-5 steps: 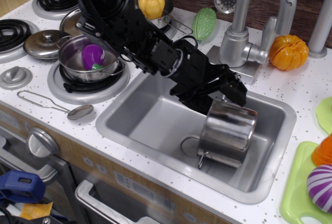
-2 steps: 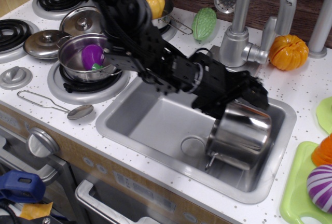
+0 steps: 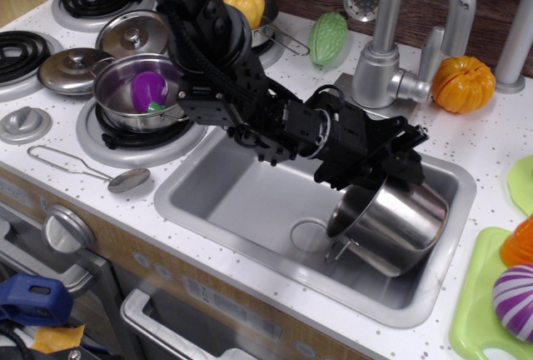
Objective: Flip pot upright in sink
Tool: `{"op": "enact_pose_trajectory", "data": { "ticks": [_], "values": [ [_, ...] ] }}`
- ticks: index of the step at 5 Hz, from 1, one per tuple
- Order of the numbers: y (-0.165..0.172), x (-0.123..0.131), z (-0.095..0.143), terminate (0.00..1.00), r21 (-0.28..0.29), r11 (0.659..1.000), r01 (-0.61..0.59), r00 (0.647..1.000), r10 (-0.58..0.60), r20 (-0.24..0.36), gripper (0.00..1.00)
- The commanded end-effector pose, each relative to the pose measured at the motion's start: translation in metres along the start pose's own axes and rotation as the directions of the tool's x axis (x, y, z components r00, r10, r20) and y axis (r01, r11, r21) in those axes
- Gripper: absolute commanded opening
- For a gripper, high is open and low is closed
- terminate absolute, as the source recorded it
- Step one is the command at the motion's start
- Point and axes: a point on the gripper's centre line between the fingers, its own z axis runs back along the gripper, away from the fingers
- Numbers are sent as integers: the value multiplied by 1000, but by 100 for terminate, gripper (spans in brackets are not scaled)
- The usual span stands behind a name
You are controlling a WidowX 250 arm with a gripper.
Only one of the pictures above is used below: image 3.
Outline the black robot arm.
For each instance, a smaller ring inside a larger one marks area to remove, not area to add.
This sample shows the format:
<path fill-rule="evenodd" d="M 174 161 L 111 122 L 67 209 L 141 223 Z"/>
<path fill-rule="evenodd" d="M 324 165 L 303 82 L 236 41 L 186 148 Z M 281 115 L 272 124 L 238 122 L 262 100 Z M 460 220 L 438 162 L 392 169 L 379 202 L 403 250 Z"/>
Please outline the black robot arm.
<path fill-rule="evenodd" d="M 316 182 L 336 190 L 376 188 L 387 177 L 424 181 L 422 128 L 401 116 L 374 120 L 332 85 L 301 100 L 265 74 L 245 16 L 222 0 L 156 1 L 181 74 L 177 102 L 194 122 L 224 127 L 271 165 L 316 158 Z"/>

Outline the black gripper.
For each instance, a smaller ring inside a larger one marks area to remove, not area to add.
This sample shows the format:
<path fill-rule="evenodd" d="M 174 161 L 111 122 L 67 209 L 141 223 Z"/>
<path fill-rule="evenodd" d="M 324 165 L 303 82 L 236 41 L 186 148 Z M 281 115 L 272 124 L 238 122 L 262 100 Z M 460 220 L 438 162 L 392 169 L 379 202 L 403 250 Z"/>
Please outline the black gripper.
<path fill-rule="evenodd" d="M 330 117 L 330 132 L 316 158 L 318 183 L 342 190 L 350 185 L 378 190 L 387 176 L 422 185 L 425 174 L 415 147 L 428 139 L 423 127 L 405 117 L 372 119 L 339 97 L 315 97 L 311 106 Z"/>

